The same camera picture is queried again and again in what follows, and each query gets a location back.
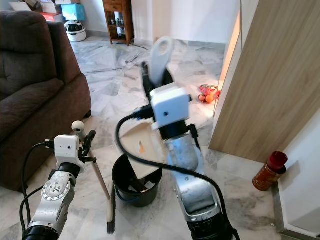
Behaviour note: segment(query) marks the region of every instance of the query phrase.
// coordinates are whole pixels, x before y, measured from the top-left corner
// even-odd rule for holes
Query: cabinet drawer
[[[113,5],[113,4],[122,4],[122,0],[103,0],[103,3],[105,3],[105,4],[111,4],[111,5]]]
[[[105,3],[104,8],[107,11],[113,11],[113,12],[121,12],[122,11],[122,5],[121,4],[110,4],[110,3]]]

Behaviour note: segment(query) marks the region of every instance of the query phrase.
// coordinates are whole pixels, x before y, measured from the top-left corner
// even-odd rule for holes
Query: sofa cushion
[[[64,83],[55,78],[26,86],[0,101],[0,142],[63,86]]]
[[[33,11],[0,11],[0,95],[57,77],[45,18]]]

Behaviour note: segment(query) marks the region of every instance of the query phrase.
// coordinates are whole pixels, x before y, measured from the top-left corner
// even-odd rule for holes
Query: white wall
[[[135,38],[230,41],[239,0],[132,0]]]
[[[14,2],[12,0],[0,0],[0,11],[1,10],[12,10],[9,2]]]
[[[81,0],[85,10],[84,27],[90,31],[108,32],[103,0]]]
[[[285,150],[287,173],[279,182],[288,230],[320,234],[320,109]]]

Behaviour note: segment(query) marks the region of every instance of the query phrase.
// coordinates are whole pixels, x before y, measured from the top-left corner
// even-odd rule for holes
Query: blue box
[[[62,15],[66,20],[86,20],[85,7],[81,4],[63,4]]]

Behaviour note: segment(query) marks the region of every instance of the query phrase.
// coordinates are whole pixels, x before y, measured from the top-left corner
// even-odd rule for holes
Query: brown sofa
[[[28,150],[45,139],[69,134],[90,114],[91,97],[62,23],[30,11],[0,12],[0,184],[21,188]],[[25,178],[52,153],[39,147]]]

